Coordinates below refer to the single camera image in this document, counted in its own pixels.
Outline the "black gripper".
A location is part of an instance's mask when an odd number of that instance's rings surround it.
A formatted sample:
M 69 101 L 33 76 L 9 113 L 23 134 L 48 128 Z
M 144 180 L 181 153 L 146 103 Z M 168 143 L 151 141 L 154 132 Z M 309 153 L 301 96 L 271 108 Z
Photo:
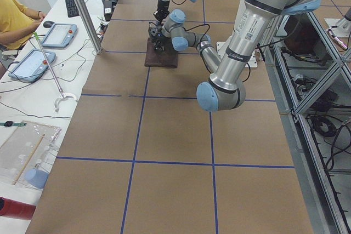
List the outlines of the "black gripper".
M 162 22 L 169 15 L 170 0 L 158 0 L 157 10 L 153 13 L 155 19 Z
M 149 21 L 148 34 L 154 44 L 154 50 L 164 52 L 166 50 L 167 38 L 162 33 L 163 23 Z

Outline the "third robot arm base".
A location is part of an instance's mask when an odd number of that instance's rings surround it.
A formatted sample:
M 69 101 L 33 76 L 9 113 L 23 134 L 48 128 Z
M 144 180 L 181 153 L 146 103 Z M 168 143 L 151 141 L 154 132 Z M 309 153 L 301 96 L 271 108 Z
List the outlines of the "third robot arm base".
M 325 22 L 328 25 L 327 32 L 330 33 L 332 37 L 348 37 L 350 34 L 350 9 L 344 14 L 343 18 L 326 18 Z

